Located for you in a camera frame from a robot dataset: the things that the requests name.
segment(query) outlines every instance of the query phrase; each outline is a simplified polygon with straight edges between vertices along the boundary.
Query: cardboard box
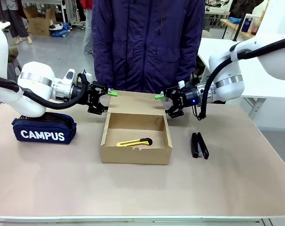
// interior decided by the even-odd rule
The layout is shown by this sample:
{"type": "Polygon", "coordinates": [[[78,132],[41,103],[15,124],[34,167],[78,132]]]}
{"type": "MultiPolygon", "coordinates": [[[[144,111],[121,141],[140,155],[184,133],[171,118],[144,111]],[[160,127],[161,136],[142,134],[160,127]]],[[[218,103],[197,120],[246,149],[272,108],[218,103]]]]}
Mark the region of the cardboard box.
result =
{"type": "Polygon", "coordinates": [[[27,31],[35,35],[50,36],[50,20],[53,20],[53,23],[56,24],[55,11],[55,7],[49,8],[44,15],[39,13],[35,6],[24,8],[24,13],[30,24],[27,31]]]}
{"type": "Polygon", "coordinates": [[[112,97],[104,127],[102,162],[163,164],[172,152],[166,113],[154,94],[118,91],[112,97]],[[117,142],[151,138],[153,144],[116,147],[117,142]]]}

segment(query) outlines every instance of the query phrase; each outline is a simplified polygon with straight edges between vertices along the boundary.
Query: green tip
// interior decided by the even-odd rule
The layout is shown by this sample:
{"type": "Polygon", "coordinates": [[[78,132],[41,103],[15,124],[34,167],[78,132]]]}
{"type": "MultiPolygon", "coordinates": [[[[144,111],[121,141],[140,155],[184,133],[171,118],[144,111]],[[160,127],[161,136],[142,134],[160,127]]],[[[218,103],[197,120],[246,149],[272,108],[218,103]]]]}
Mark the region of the green tip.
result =
{"type": "Polygon", "coordinates": [[[112,97],[117,97],[118,96],[118,93],[115,92],[115,91],[111,91],[108,93],[109,96],[112,96],[112,97]]]}
{"type": "Polygon", "coordinates": [[[164,97],[165,97],[164,95],[158,94],[158,95],[155,95],[155,100],[159,100],[159,99],[162,99],[164,97]]]}

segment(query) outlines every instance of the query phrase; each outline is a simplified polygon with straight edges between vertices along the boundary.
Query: metal cylinder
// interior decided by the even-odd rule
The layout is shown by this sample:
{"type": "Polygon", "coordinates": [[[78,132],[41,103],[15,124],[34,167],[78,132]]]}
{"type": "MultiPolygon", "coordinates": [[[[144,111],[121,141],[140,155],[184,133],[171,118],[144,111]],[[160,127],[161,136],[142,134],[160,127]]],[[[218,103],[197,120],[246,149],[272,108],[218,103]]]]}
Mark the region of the metal cylinder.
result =
{"type": "MultiPolygon", "coordinates": [[[[203,98],[203,90],[204,90],[205,84],[206,82],[200,83],[197,85],[197,93],[199,96],[199,106],[201,105],[201,101],[203,98]]],[[[207,103],[212,103],[214,101],[214,95],[216,94],[215,92],[216,89],[217,88],[215,84],[212,84],[211,87],[209,88],[208,95],[207,95],[207,103]]]]}
{"type": "Polygon", "coordinates": [[[67,102],[71,100],[71,93],[74,85],[66,85],[61,82],[56,82],[53,85],[52,99],[67,102]]]}

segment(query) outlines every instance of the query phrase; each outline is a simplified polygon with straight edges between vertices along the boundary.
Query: person's leg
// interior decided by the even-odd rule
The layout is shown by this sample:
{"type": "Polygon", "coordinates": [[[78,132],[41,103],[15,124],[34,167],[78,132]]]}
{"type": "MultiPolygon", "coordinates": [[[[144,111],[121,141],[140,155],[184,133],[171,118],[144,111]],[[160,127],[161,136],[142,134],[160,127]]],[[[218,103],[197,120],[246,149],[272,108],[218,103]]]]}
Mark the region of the person's leg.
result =
{"type": "Polygon", "coordinates": [[[28,39],[29,44],[31,44],[32,40],[31,40],[28,32],[26,31],[25,27],[24,27],[24,23],[22,21],[21,16],[19,16],[18,10],[9,10],[9,12],[10,12],[10,16],[11,16],[12,20],[14,21],[14,26],[17,30],[18,35],[21,38],[26,37],[28,39]]]}
{"type": "Polygon", "coordinates": [[[3,15],[5,17],[5,20],[6,21],[9,21],[11,23],[10,27],[9,27],[9,30],[10,30],[10,33],[12,35],[12,38],[16,38],[16,41],[15,43],[18,44],[19,43],[19,37],[18,37],[18,32],[15,28],[15,25],[14,25],[14,22],[13,22],[13,19],[11,17],[11,14],[10,14],[10,10],[4,10],[3,11],[3,15]]]}
{"type": "Polygon", "coordinates": [[[86,29],[84,39],[84,53],[91,54],[93,48],[93,37],[92,37],[92,9],[86,9],[86,29]]]}
{"type": "Polygon", "coordinates": [[[76,0],[76,3],[77,3],[78,11],[79,11],[80,21],[85,21],[86,18],[85,18],[85,14],[84,14],[84,9],[81,5],[80,0],[76,0]]]}

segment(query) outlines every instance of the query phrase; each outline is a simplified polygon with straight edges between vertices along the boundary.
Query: pencil case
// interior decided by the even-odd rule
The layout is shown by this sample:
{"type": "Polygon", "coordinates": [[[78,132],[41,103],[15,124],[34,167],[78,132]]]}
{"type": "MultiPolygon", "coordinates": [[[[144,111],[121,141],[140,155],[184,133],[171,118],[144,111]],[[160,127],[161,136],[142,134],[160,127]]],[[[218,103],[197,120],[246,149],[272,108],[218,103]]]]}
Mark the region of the pencil case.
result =
{"type": "Polygon", "coordinates": [[[45,112],[41,117],[20,116],[12,122],[19,141],[69,144],[77,131],[77,124],[66,114],[45,112]]]}

